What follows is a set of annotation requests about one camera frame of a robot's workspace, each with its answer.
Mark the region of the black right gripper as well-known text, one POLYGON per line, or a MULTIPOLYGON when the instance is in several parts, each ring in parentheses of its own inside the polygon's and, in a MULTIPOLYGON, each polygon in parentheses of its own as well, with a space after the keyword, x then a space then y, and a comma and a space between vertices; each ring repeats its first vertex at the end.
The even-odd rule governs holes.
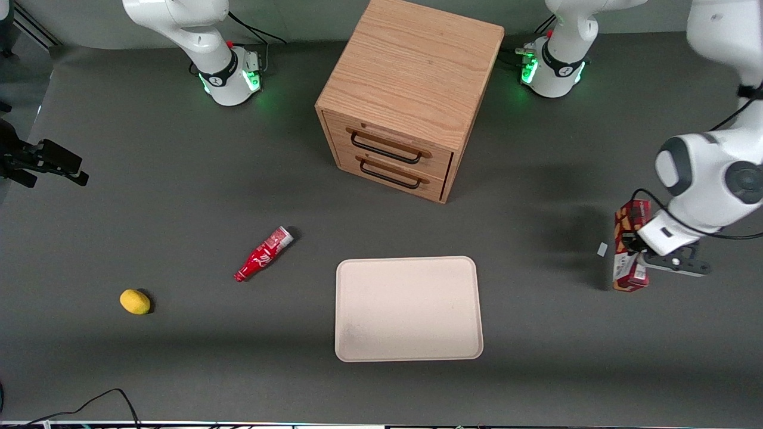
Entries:
POLYGON ((35 187, 36 177, 27 171, 28 167, 35 167, 35 154, 39 150, 39 156, 43 163, 50 169, 63 172, 63 177, 85 186, 89 176, 84 171, 80 172, 82 158, 60 144, 42 139, 39 144, 28 144, 22 141, 15 128, 4 119, 1 120, 1 177, 9 179, 25 187, 35 187))

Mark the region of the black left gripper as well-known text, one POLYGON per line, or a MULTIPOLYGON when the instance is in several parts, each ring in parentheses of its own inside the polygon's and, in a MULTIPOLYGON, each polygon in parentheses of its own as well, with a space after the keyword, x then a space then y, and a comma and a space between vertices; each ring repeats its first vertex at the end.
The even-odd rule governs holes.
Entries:
POLYGON ((622 234, 622 245, 628 253, 638 253, 637 266, 643 269, 694 277, 703 277, 712 272, 711 264, 699 258, 700 242, 679 247, 665 256, 660 256, 653 250, 643 251, 643 241, 638 234, 622 234))

